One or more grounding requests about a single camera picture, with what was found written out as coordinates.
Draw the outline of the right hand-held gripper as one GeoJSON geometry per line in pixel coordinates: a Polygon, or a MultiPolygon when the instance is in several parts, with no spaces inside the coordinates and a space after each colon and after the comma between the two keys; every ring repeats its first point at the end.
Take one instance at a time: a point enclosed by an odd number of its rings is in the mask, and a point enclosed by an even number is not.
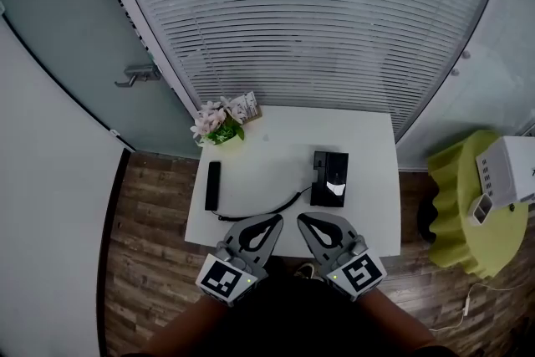
{"type": "Polygon", "coordinates": [[[386,277],[380,258],[345,218],[306,212],[298,215],[297,224],[310,252],[324,264],[320,276],[351,302],[376,288],[386,277]]]}

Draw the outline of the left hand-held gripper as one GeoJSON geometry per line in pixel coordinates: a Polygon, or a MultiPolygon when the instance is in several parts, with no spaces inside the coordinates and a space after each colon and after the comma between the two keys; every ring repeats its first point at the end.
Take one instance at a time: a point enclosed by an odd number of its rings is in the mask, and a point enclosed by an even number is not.
{"type": "Polygon", "coordinates": [[[282,229],[280,214],[252,216],[237,222],[225,242],[217,244],[216,252],[206,256],[196,285],[228,307],[234,306],[268,277],[263,265],[271,257],[282,229]]]}

